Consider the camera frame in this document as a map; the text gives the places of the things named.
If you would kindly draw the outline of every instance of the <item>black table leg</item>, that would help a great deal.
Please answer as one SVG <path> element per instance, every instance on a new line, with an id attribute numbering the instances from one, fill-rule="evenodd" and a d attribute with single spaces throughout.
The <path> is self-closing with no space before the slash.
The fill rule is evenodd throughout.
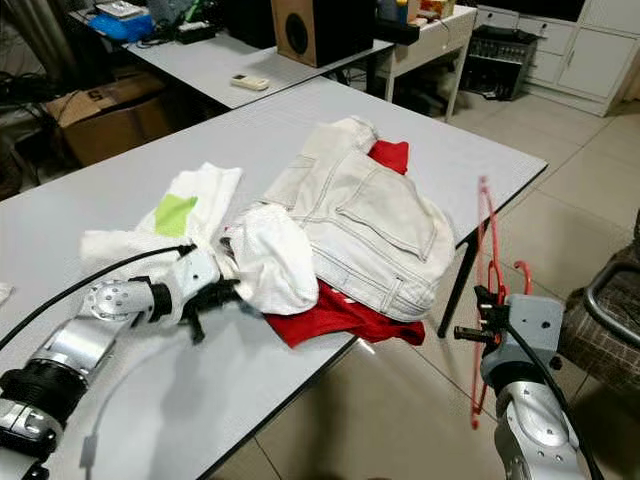
<path id="1" fill-rule="evenodd" d="M 347 81 L 347 77 L 345 76 L 345 74 L 344 74 L 344 72 L 342 70 L 336 70 L 334 73 L 336 74 L 336 79 L 338 80 L 338 83 L 341 83 L 342 85 L 349 86 L 349 82 Z"/>
<path id="2" fill-rule="evenodd" d="M 476 229 L 471 232 L 467 238 L 462 241 L 462 243 L 467 244 L 467 251 L 464 253 L 464 258 L 462 259 L 460 270 L 458 270 L 456 282 L 453 285 L 453 290 L 451 290 L 451 295 L 449 295 L 447 308 L 444 311 L 442 322 L 438 327 L 438 337 L 440 338 L 444 338 L 447 335 L 447 330 L 449 329 L 449 324 L 451 323 L 453 314 L 458 306 L 460 295 L 462 295 L 462 290 L 464 290 L 464 286 L 469 278 L 469 273 L 471 273 L 471 268 L 473 267 L 476 255 L 478 254 L 478 230 Z"/>
<path id="3" fill-rule="evenodd" d="M 373 95 L 373 84 L 376 80 L 376 67 L 378 66 L 378 56 L 369 55 L 367 57 L 367 93 Z"/>

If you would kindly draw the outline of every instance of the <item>white towel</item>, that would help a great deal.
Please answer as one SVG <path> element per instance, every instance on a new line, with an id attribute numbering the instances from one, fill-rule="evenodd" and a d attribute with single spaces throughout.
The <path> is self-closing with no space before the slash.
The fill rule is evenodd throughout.
<path id="1" fill-rule="evenodd" d="M 292 315 L 318 302 L 307 235 L 279 205 L 254 207 L 225 232 L 238 266 L 238 295 L 263 313 Z"/>
<path id="2" fill-rule="evenodd" d="M 213 236 L 241 176 L 240 168 L 225 170 L 210 163 L 196 171 L 180 173 L 171 182 L 158 207 L 142 219 L 134 232 L 85 232 L 80 241 L 83 272 L 91 274 L 132 255 L 192 242 L 217 257 L 219 253 L 213 244 Z M 178 212 L 177 220 L 172 212 Z M 113 272 L 110 278 L 148 275 L 157 279 L 175 261 L 176 255 L 168 253 L 140 260 Z M 221 258 L 218 263 L 226 278 L 234 278 L 228 261 Z"/>
<path id="3" fill-rule="evenodd" d="M 0 283 L 0 305 L 2 305 L 7 298 L 9 298 L 9 295 L 11 295 L 11 290 L 13 290 L 13 287 L 11 287 L 11 285 Z"/>

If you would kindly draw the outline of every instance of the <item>desk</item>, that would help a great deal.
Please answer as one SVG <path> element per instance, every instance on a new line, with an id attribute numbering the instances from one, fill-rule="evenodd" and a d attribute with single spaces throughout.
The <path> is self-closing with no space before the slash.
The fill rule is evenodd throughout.
<path id="1" fill-rule="evenodd" d="M 88 9 L 72 12 L 76 20 L 87 23 Z M 282 90 L 332 72 L 356 60 L 372 57 L 393 44 L 374 40 L 373 48 L 320 68 L 310 67 L 278 55 L 276 48 L 258 50 L 221 32 L 209 40 L 183 45 L 169 42 L 150 48 L 129 45 L 127 50 L 154 67 L 199 90 L 230 109 L 238 108 Z M 254 92 L 230 85 L 239 73 L 268 78 L 269 88 Z"/>
<path id="2" fill-rule="evenodd" d="M 132 229 L 180 170 L 204 161 L 244 169 L 228 221 L 269 186 L 317 122 L 351 114 L 370 119 L 385 139 L 409 142 L 409 175 L 448 216 L 457 241 L 476 228 L 478 176 L 490 178 L 495 205 L 502 206 L 546 166 L 318 78 L 0 203 L 0 279 L 16 286 L 0 307 L 0 335 L 78 279 L 78 239 L 85 230 Z M 28 327 L 0 355 L 0 370 L 21 366 L 72 303 Z M 186 331 L 122 340 L 71 416 L 48 462 L 52 478 L 84 478 L 78 467 L 83 438 L 122 378 L 104 409 L 93 479 L 191 480 L 224 461 L 353 341 L 331 334 L 291 350 L 261 318 L 234 305 L 203 315 L 202 323 L 207 338 L 198 347 L 189 346 Z M 156 349 L 162 353 L 140 364 Z"/>
<path id="3" fill-rule="evenodd" d="M 420 29 L 420 38 L 409 46 L 397 45 L 393 54 L 380 67 L 381 76 L 387 79 L 385 98 L 393 100 L 395 79 L 415 68 L 425 65 L 447 53 L 458 51 L 455 82 L 449 94 L 446 121 L 451 119 L 458 95 L 462 67 L 467 47 L 473 33 L 476 9 L 456 5 L 453 15 L 443 21 L 429 23 Z"/>

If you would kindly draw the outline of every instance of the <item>speaker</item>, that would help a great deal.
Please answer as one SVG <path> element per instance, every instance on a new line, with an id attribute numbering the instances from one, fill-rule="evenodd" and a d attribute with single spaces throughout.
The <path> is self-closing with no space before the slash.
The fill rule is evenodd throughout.
<path id="1" fill-rule="evenodd" d="M 276 44 L 271 0 L 225 0 L 224 19 L 229 33 L 256 48 Z"/>
<path id="2" fill-rule="evenodd" d="M 376 0 L 271 0 L 278 53 L 321 67 L 373 47 Z"/>

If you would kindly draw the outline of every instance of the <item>green patch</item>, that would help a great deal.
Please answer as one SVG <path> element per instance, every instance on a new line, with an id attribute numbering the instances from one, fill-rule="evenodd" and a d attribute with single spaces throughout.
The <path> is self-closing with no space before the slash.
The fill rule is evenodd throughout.
<path id="1" fill-rule="evenodd" d="M 171 193 L 164 196 L 154 212 L 156 233 L 165 237 L 182 237 L 187 229 L 187 216 L 198 202 L 198 197 L 180 198 Z"/>

